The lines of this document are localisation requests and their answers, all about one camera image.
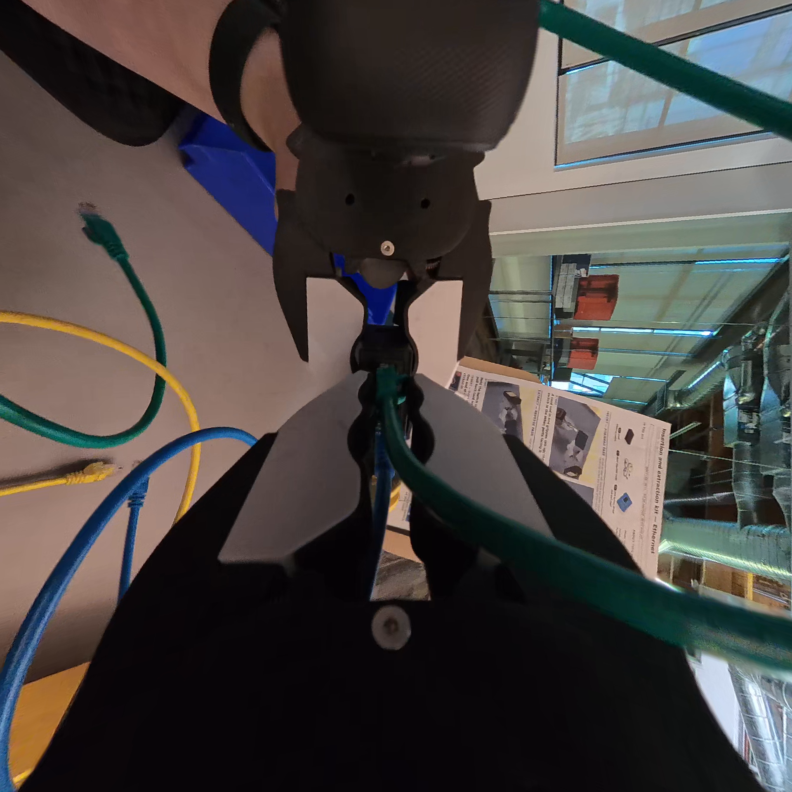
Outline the yellow plastic bin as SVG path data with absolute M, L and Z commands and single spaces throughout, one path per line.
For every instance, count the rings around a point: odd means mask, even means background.
M 9 773 L 15 789 L 43 756 L 89 666 L 86 662 L 23 686 L 9 736 Z

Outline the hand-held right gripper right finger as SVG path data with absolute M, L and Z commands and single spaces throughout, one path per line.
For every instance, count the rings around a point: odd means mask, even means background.
M 537 535 L 553 538 L 513 454 L 490 419 L 425 375 L 410 383 L 412 452 L 451 489 Z M 450 595 L 480 565 L 479 544 L 457 539 L 412 496 L 410 541 L 424 565 L 429 593 Z

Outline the printed instruction poster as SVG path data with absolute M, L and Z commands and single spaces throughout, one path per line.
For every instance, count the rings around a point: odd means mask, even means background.
M 561 516 L 571 518 L 574 504 L 586 504 L 640 572 L 654 579 L 664 521 L 670 425 L 542 384 L 473 374 L 464 371 L 446 389 L 494 423 L 539 507 L 546 494 L 551 507 L 560 507 Z M 414 376 L 388 373 L 378 379 L 378 395 L 393 402 L 412 452 L 408 399 Z M 453 490 L 413 456 L 432 479 Z M 453 491 L 454 505 L 459 497 L 470 500 Z

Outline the person's left forearm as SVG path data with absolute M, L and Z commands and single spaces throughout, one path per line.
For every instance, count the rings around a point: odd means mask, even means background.
M 209 80 L 228 1 L 27 1 L 83 43 L 220 120 Z

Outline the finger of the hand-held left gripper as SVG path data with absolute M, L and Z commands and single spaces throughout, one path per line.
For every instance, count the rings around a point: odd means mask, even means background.
M 320 395 L 351 374 L 351 350 L 365 310 L 339 280 L 307 279 L 307 362 L 310 395 Z
M 416 383 L 446 388 L 461 359 L 460 317 L 463 284 L 434 282 L 413 295 L 405 309 L 405 329 L 417 355 Z

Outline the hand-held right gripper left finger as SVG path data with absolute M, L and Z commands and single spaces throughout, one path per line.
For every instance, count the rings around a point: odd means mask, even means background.
M 278 431 L 226 541 L 223 564 L 284 561 L 350 516 L 361 471 L 349 432 L 362 411 L 358 371 L 306 403 Z

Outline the blue plastic bin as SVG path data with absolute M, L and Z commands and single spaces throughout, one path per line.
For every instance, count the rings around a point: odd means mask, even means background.
M 274 250 L 276 160 L 198 112 L 178 145 L 184 168 L 268 254 Z

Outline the black mesh wrist rest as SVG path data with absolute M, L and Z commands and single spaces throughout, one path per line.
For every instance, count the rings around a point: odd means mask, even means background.
M 21 1 L 1 2 L 1 51 L 81 122 L 118 144 L 155 143 L 185 105 Z

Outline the black wristband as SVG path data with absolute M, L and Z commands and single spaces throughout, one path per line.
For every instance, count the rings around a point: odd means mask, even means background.
M 242 106 L 242 83 L 254 45 L 283 19 L 282 1 L 232 1 L 220 15 L 210 44 L 208 74 L 221 120 L 245 144 L 262 152 L 270 148 L 252 129 Z

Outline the silver air duct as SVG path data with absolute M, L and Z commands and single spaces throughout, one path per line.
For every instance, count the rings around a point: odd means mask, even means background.
M 789 583 L 790 530 L 773 525 L 745 528 L 728 521 L 664 516 L 659 554 L 713 561 Z

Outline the person's left hand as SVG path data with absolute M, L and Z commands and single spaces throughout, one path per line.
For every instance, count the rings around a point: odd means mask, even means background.
M 258 38 L 245 62 L 241 102 L 246 122 L 275 155 L 276 190 L 293 191 L 299 161 L 288 138 L 300 120 L 284 74 L 281 40 L 272 28 Z

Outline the black network switch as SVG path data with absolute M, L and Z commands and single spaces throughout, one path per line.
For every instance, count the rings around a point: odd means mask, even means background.
M 351 348 L 351 372 L 371 373 L 381 367 L 394 368 L 398 375 L 412 376 L 417 371 L 417 350 L 400 325 L 367 323 Z

